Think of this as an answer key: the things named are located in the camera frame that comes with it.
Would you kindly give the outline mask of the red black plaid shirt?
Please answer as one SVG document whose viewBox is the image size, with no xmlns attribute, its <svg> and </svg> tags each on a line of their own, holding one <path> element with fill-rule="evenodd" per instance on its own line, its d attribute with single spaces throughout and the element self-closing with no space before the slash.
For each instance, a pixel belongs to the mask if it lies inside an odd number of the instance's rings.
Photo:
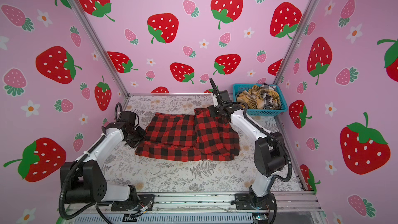
<svg viewBox="0 0 398 224">
<path fill-rule="evenodd" d="M 156 113 L 135 151 L 138 156 L 179 162 L 231 161 L 239 152 L 239 134 L 222 118 L 212 118 L 207 108 L 196 108 L 194 115 Z"/>
</svg>

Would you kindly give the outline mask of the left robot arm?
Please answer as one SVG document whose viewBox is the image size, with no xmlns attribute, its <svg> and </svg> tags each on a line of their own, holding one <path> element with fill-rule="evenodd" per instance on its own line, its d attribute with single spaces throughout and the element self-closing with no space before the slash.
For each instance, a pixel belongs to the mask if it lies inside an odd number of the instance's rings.
<svg viewBox="0 0 398 224">
<path fill-rule="evenodd" d="M 115 122 L 102 127 L 100 138 L 73 162 L 60 169 L 61 192 L 58 211 L 63 220 L 76 218 L 94 206 L 107 224 L 110 220 L 102 213 L 102 206 L 112 211 L 133 211 L 130 218 L 138 218 L 153 208 L 154 195 L 138 195 L 135 186 L 112 185 L 101 170 L 114 148 L 124 142 L 136 147 L 146 133 L 139 127 L 139 116 L 131 111 L 115 111 Z"/>
</svg>

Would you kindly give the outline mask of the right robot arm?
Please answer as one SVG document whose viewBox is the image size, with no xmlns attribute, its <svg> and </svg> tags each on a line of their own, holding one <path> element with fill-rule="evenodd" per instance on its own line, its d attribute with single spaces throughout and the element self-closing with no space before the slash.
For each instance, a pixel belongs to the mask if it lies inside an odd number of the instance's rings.
<svg viewBox="0 0 398 224">
<path fill-rule="evenodd" d="M 277 209 L 274 194 L 271 193 L 275 180 L 288 182 L 293 174 L 292 161 L 282 134 L 271 133 L 248 116 L 248 105 L 233 102 L 226 90 L 213 88 L 210 107 L 212 117 L 223 117 L 255 141 L 254 164 L 256 179 L 247 194 L 236 194 L 235 205 L 239 210 Z"/>
</svg>

